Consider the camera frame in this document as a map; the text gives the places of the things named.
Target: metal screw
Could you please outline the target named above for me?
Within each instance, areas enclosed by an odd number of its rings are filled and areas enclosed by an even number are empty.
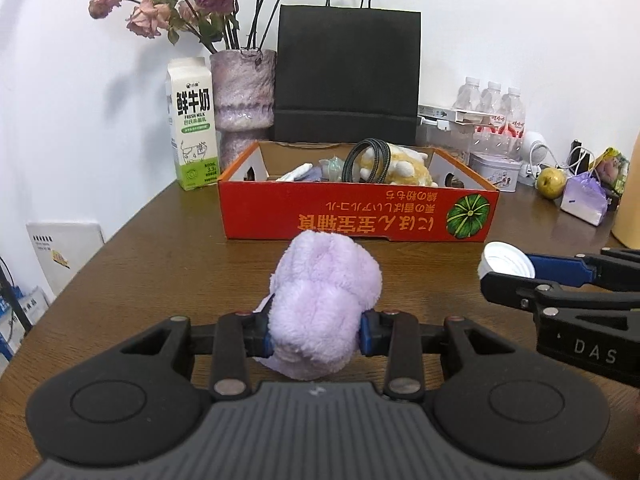
[[[222,379],[213,385],[213,389],[224,396],[240,395],[246,389],[246,384],[240,379]]]
[[[389,389],[398,395],[411,395],[420,391],[420,383],[410,377],[398,377],[389,383]]]

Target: purple tissue package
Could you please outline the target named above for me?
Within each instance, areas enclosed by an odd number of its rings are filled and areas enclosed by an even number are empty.
[[[581,173],[566,181],[560,209],[598,226],[607,213],[607,195],[589,172]]]

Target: red cardboard box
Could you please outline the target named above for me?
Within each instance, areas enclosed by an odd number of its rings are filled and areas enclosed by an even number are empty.
[[[484,241],[499,192],[442,150],[416,148],[430,155],[427,164],[439,187],[274,182],[305,162],[344,160],[352,147],[251,145],[218,181],[227,238],[291,240],[312,229],[391,241]]]

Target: green label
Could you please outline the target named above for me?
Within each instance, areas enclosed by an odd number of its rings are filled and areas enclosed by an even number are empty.
[[[215,182],[220,176],[218,158],[205,158],[191,164],[178,166],[178,181],[183,189],[195,189]]]
[[[211,127],[211,124],[209,124],[209,123],[194,124],[193,126],[187,126],[186,128],[183,128],[182,132],[184,134],[192,134],[193,132],[200,132],[202,130],[208,130],[210,127]]]

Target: black paper bag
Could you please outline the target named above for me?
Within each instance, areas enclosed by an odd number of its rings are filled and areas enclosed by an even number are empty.
[[[420,13],[282,6],[274,138],[415,143]]]

